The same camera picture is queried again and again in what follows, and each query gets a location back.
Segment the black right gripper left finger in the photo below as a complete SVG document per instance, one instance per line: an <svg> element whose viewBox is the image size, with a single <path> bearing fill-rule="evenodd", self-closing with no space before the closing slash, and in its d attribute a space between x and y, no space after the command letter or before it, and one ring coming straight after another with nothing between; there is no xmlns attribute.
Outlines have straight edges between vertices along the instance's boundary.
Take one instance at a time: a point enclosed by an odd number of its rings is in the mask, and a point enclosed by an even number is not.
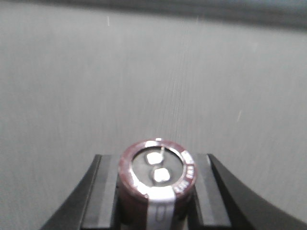
<svg viewBox="0 0 307 230"><path fill-rule="evenodd" d="M42 230L117 230L118 157L95 155L88 171Z"/></svg>

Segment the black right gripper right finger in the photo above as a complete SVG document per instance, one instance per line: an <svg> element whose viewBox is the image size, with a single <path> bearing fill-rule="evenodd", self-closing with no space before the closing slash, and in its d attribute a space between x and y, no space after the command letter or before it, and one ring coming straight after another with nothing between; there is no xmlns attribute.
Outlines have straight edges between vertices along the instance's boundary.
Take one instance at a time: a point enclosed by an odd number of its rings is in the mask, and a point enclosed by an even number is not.
<svg viewBox="0 0 307 230"><path fill-rule="evenodd" d="M307 224L268 202L214 155L198 154L191 202L193 230L305 230Z"/></svg>

